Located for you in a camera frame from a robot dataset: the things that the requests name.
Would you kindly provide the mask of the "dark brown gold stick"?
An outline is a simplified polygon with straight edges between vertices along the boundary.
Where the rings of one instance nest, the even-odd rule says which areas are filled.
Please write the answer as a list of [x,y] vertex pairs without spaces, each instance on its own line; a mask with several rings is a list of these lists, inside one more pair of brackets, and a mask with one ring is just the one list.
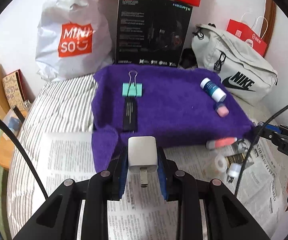
[[230,166],[231,164],[243,164],[246,155],[244,153],[234,154],[230,156],[226,156],[225,159]]

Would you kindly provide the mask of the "pink blue small cap bottle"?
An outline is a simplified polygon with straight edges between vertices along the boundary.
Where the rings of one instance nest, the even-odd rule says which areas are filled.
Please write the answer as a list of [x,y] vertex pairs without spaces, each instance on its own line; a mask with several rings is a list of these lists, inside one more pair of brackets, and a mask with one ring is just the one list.
[[229,110],[223,102],[216,103],[213,108],[221,118],[229,114]]

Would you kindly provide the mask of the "white tape roll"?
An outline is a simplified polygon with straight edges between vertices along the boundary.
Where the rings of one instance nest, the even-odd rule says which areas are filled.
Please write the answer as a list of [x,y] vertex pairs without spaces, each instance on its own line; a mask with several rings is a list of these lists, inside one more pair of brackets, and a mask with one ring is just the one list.
[[217,172],[224,173],[228,169],[228,162],[226,158],[221,154],[215,157],[214,164]]

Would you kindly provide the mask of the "white USB charger plug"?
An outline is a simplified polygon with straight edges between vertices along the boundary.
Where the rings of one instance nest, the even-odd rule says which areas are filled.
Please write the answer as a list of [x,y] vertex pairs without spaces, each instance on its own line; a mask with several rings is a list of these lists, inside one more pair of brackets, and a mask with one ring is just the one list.
[[147,187],[148,174],[158,169],[155,137],[130,137],[128,139],[128,167],[131,174],[139,175],[141,187]]

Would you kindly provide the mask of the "pink white tube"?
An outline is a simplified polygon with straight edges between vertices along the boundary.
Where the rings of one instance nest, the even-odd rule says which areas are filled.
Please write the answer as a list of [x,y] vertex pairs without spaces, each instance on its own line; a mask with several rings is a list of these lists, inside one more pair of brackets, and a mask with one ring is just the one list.
[[210,140],[206,142],[206,148],[208,150],[214,150],[216,148],[222,148],[225,146],[229,146],[234,144],[237,141],[237,138],[235,137],[227,137],[217,140]]

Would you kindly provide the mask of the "white blue bottle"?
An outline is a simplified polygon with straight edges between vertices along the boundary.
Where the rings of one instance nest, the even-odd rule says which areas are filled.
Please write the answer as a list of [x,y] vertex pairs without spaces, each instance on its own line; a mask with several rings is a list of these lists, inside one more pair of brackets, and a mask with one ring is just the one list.
[[226,93],[219,88],[208,77],[205,77],[200,84],[201,89],[209,95],[216,103],[223,102],[226,99]]

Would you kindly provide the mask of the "black rectangular lighter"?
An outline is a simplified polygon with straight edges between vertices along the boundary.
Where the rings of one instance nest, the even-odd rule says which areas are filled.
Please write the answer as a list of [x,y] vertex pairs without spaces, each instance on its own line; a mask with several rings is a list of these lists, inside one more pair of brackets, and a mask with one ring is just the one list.
[[137,131],[137,102],[133,97],[126,97],[124,100],[123,131]]

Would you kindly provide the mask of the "green binder clip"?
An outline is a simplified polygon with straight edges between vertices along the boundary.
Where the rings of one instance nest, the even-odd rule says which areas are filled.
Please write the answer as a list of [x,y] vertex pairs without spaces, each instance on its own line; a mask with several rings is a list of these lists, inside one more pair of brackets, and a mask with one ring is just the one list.
[[131,70],[128,72],[129,82],[123,83],[122,85],[122,96],[123,97],[142,97],[142,84],[137,83],[138,72]]

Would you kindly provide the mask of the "clear plastic cap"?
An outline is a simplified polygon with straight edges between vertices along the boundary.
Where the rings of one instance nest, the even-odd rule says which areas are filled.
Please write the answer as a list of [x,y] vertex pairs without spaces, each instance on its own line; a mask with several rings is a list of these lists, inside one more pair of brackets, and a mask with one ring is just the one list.
[[248,145],[244,140],[239,140],[232,145],[235,154],[245,154],[248,151]]

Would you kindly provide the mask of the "newspaper sheet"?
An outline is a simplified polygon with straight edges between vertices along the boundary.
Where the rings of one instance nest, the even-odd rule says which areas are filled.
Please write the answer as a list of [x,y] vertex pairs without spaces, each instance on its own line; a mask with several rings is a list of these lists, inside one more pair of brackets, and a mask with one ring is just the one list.
[[83,173],[94,167],[89,143],[85,133],[42,137],[37,170],[53,193],[30,219],[34,239],[269,239],[284,211],[279,167],[264,141],[237,196],[222,174],[195,178],[198,161],[210,159],[195,148],[183,167],[157,148],[143,188],[126,148],[105,170]]

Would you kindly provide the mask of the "grey Nike waist bag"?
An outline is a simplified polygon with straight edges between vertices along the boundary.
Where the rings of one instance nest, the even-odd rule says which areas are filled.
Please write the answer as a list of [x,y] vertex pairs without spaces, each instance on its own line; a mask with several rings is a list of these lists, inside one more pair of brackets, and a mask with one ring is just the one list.
[[191,47],[198,67],[217,73],[231,94],[251,105],[261,101],[278,82],[271,64],[227,31],[198,24]]

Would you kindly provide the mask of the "purple towel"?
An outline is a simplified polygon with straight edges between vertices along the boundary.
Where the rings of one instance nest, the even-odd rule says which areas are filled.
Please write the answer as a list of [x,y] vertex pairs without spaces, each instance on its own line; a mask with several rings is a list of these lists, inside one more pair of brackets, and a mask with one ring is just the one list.
[[[137,105],[137,130],[123,130],[125,98],[122,86],[130,75],[142,85]],[[96,72],[98,87],[92,100],[92,152],[97,172],[105,170],[133,136],[153,136],[158,146],[190,146],[226,137],[254,138],[253,123],[231,94],[224,105],[229,114],[220,117],[215,101],[200,83],[209,78],[221,85],[220,77],[209,70],[121,64]]]

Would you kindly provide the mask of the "wooden nightstand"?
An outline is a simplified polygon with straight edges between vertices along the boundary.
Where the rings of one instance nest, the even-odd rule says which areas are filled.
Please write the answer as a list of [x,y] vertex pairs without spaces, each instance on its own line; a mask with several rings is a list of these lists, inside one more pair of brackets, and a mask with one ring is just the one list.
[[[26,118],[27,111],[21,111]],[[9,170],[11,159],[15,151],[15,145],[9,137],[0,129],[0,166],[5,170]]]

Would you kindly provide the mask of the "black cylinder on nightstand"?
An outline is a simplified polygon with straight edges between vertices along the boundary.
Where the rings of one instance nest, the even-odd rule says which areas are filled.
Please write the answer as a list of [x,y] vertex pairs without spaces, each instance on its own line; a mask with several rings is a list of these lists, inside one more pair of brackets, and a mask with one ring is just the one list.
[[14,111],[15,115],[18,117],[18,119],[20,120],[20,122],[24,123],[25,117],[24,117],[24,115],[21,113],[21,111],[18,109],[17,106],[14,106],[14,107],[13,107],[13,111]]

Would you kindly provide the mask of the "black headset box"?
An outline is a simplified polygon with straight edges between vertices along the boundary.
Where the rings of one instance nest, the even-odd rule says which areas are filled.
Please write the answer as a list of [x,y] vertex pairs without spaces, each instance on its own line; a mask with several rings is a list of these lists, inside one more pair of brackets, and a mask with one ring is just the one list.
[[118,0],[116,63],[177,67],[192,11],[174,0]]

